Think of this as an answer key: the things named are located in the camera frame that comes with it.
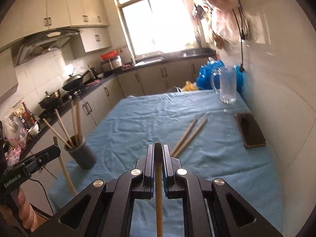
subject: phone screen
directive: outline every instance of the phone screen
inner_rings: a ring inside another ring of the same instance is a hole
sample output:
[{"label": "phone screen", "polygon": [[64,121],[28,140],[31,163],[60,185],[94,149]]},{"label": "phone screen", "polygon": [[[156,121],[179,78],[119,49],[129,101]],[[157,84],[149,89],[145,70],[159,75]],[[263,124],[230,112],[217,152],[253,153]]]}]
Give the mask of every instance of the phone screen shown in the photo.
[{"label": "phone screen", "polygon": [[235,114],[235,119],[246,148],[266,145],[263,133],[251,113]]}]

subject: range hood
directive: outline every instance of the range hood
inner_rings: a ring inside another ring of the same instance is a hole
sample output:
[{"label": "range hood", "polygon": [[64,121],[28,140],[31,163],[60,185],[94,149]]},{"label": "range hood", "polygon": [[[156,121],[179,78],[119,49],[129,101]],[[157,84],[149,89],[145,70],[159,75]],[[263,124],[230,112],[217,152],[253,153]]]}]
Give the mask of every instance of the range hood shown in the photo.
[{"label": "range hood", "polygon": [[17,54],[15,66],[63,47],[79,33],[80,30],[77,29],[61,28],[36,33],[24,38]]}]

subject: wooden stick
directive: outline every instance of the wooden stick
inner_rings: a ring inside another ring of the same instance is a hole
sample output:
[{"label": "wooden stick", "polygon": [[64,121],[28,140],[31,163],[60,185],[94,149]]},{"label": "wooden stick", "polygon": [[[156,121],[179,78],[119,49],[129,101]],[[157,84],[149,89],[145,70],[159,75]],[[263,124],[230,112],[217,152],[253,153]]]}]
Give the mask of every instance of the wooden stick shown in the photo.
[{"label": "wooden stick", "polygon": [[79,145],[81,143],[81,141],[82,141],[82,129],[81,129],[79,98],[76,99],[75,105],[76,105],[77,132],[78,132],[78,143],[77,143],[77,145]]},{"label": "wooden stick", "polygon": [[193,140],[193,138],[195,137],[195,135],[199,132],[199,130],[202,128],[202,126],[205,124],[205,122],[207,121],[207,117],[205,117],[201,123],[198,125],[198,127],[196,128],[196,130],[193,132],[193,134],[191,134],[189,136],[189,138],[184,142],[184,144],[182,144],[182,146],[173,154],[173,157],[177,157],[183,150],[184,148],[190,143],[190,141]]},{"label": "wooden stick", "polygon": [[58,112],[57,109],[55,109],[55,113],[56,113],[56,115],[57,115],[58,122],[60,123],[60,126],[61,126],[62,130],[64,131],[65,135],[67,136],[68,141],[69,141],[71,147],[74,148],[75,145],[74,145],[74,143],[72,142],[72,139],[70,138],[70,136],[69,136],[69,134],[68,134],[68,132],[67,132],[67,129],[65,128],[65,125],[64,125],[63,121],[61,120],[60,114],[59,114],[59,112]]},{"label": "wooden stick", "polygon": [[74,105],[74,102],[71,102],[71,117],[72,117],[72,124],[74,126],[76,145],[79,145],[78,132],[77,132],[77,121],[76,121],[76,118],[75,118],[75,105]]},{"label": "wooden stick", "polygon": [[184,139],[188,136],[188,134],[190,133],[191,129],[194,127],[195,123],[197,122],[197,119],[193,119],[193,121],[191,122],[191,124],[188,126],[188,128],[186,129],[185,133],[182,135],[181,139],[178,141],[178,143],[176,144],[176,146],[174,147],[172,153],[171,153],[171,157],[173,157],[173,155],[175,154],[175,152],[177,151],[177,149],[180,147],[180,145],[182,144],[182,142],[184,141]]},{"label": "wooden stick", "polygon": [[75,197],[75,196],[77,196],[77,192],[76,192],[76,189],[75,189],[74,185],[72,184],[72,181],[71,181],[71,179],[70,179],[70,176],[69,176],[68,171],[67,171],[67,169],[66,169],[65,162],[64,162],[64,160],[63,160],[61,154],[60,154],[60,156],[58,157],[58,159],[59,159],[59,163],[60,163],[61,169],[63,170],[64,176],[65,176],[65,178],[66,178],[66,180],[67,180],[67,184],[68,184],[68,186],[69,186],[69,188],[70,188],[72,194],[73,194],[74,197]]},{"label": "wooden stick", "polygon": [[46,123],[46,125],[57,135],[57,137],[69,148],[72,150],[72,147],[69,145],[69,143],[67,143],[61,136],[59,133],[57,133],[57,131],[47,122],[46,119],[43,119],[43,121]]},{"label": "wooden stick", "polygon": [[160,143],[155,143],[155,202],[157,237],[163,237],[162,219],[162,149]]}]

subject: window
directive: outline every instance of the window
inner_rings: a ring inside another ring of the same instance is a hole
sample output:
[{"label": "window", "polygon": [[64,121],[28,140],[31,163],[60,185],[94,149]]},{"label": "window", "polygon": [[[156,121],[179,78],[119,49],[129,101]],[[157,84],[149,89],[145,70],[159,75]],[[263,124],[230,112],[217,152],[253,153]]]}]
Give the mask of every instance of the window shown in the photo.
[{"label": "window", "polygon": [[183,0],[118,0],[136,55],[193,48],[195,34]]}]

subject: mug handle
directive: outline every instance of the mug handle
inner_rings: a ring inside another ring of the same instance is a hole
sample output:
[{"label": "mug handle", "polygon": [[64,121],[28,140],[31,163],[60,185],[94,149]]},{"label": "mug handle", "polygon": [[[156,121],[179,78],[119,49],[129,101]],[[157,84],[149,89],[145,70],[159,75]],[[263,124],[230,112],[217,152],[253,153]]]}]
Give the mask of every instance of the mug handle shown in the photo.
[{"label": "mug handle", "polygon": [[220,89],[217,89],[214,84],[214,78],[216,75],[219,75],[219,71],[213,69],[213,74],[211,75],[211,85],[212,85],[213,90],[217,93],[220,91]]}]

